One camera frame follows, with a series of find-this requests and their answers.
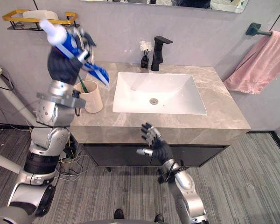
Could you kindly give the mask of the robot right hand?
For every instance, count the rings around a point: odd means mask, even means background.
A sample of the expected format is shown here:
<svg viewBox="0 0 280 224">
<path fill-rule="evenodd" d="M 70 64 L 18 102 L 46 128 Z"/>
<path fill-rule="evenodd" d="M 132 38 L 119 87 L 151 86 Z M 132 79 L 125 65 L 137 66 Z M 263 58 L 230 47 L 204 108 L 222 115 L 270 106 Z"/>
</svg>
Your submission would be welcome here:
<svg viewBox="0 0 280 224">
<path fill-rule="evenodd" d="M 173 159 L 173 153 L 169 144 L 163 139 L 159 130 L 149 123 L 142 124 L 142 139 L 147 143 L 149 149 L 140 148 L 136 153 L 156 158 L 162 165 Z"/>
</svg>

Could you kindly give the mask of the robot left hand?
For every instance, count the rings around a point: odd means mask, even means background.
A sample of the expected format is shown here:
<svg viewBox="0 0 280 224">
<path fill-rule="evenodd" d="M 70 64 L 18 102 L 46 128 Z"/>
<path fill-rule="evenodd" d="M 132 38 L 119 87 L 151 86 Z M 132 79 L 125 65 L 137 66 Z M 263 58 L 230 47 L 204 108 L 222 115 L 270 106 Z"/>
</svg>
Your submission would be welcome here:
<svg viewBox="0 0 280 224">
<path fill-rule="evenodd" d="M 49 28 L 43 30 L 52 45 L 47 67 L 53 80 L 74 85 L 80 69 L 91 71 L 92 75 L 100 78 L 95 71 L 100 68 L 88 62 L 92 57 L 92 46 L 96 44 L 87 32 L 82 28 L 68 31 L 59 24 L 49 24 Z"/>
</svg>

